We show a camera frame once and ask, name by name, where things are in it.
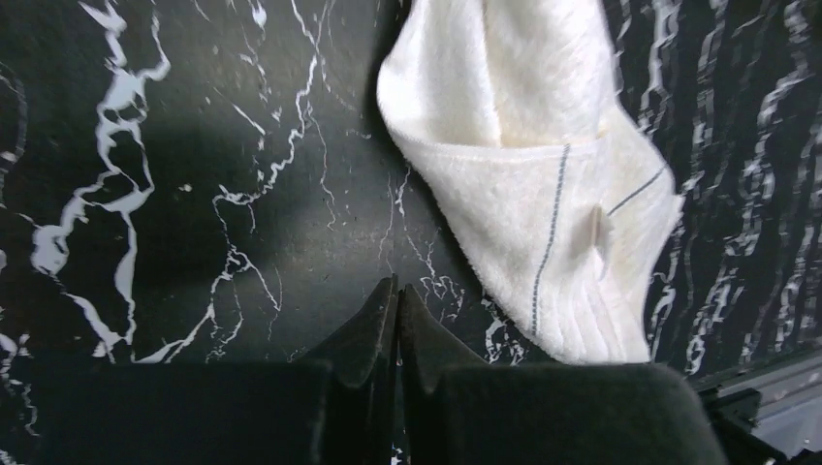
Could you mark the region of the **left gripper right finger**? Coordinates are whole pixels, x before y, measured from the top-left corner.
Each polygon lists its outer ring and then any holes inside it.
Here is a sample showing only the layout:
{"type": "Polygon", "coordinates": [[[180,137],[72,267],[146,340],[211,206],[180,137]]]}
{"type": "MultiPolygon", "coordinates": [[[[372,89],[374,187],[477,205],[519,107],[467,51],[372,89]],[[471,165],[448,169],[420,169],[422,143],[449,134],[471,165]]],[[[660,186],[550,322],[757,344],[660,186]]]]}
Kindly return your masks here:
{"type": "Polygon", "coordinates": [[[487,364],[435,319],[412,286],[399,293],[398,348],[402,359],[403,416],[413,464],[454,464],[449,441],[455,436],[446,420],[439,388],[447,369],[487,364]]]}

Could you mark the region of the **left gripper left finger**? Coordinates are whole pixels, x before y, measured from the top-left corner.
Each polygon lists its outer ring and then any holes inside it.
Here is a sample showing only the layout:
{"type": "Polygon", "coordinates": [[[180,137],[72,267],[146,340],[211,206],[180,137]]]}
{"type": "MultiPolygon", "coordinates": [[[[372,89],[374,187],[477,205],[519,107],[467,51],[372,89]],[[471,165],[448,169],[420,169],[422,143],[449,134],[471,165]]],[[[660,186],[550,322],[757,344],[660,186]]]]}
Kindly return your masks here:
{"type": "Polygon", "coordinates": [[[321,404],[322,464],[391,462],[398,298],[398,278],[380,280],[354,316],[301,358],[330,369],[321,404]]]}

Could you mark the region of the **white towel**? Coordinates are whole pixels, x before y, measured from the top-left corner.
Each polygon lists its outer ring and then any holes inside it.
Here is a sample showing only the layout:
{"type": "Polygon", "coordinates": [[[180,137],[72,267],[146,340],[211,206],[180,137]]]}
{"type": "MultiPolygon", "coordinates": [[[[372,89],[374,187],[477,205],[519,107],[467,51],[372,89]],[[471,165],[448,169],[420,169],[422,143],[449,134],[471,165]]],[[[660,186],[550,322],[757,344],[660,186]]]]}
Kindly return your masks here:
{"type": "Polygon", "coordinates": [[[415,1],[378,108],[484,290],[569,364],[644,363],[683,200],[617,97],[599,1],[415,1]]]}

